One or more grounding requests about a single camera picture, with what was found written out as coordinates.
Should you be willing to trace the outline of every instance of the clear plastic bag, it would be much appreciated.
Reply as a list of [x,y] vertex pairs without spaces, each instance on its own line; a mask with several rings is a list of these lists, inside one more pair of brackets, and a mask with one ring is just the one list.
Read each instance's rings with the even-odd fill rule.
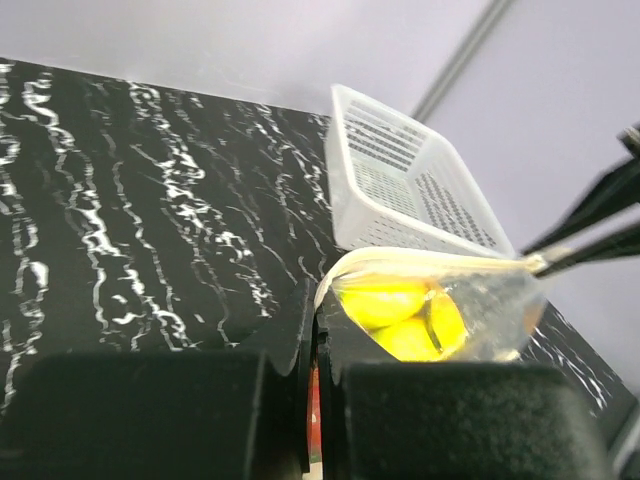
[[325,277],[316,308],[333,289],[347,316],[401,361],[506,361],[543,313],[545,284],[531,272],[545,264],[363,248]]

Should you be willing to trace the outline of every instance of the yellow egg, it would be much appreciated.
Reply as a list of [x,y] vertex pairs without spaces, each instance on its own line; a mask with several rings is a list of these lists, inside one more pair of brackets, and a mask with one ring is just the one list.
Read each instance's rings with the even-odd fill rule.
[[437,291],[431,298],[429,322],[442,348],[443,357],[458,350],[467,338],[464,320],[455,302],[443,291]]
[[373,280],[340,294],[347,315],[362,328],[376,330],[414,315],[425,301],[428,288],[416,281]]
[[402,362],[434,362],[441,356],[429,337],[423,319],[418,317],[373,332],[371,336]]

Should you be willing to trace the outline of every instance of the table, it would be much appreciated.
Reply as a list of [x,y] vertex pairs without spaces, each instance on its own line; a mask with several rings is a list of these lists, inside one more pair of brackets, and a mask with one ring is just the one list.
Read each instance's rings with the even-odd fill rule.
[[[4,407],[46,355],[233,346],[343,254],[325,117],[0,60]],[[611,443],[634,405],[549,307],[524,354]]]

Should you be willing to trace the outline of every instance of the gray wall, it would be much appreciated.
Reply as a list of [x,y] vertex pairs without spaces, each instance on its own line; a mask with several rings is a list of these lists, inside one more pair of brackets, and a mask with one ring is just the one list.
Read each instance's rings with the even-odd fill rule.
[[[516,247],[623,157],[615,135],[640,121],[639,29],[636,0],[517,0],[427,121],[459,149]],[[639,286],[632,260],[582,267],[550,293],[636,392]]]
[[489,0],[0,0],[0,55],[328,113],[410,113]]

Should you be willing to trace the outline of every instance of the white plastic basket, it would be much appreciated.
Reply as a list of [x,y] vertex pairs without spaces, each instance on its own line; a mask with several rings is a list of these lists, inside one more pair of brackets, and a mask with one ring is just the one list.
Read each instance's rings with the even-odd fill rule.
[[325,155],[340,247],[515,256],[478,185],[442,135],[342,85],[335,85],[332,95]]

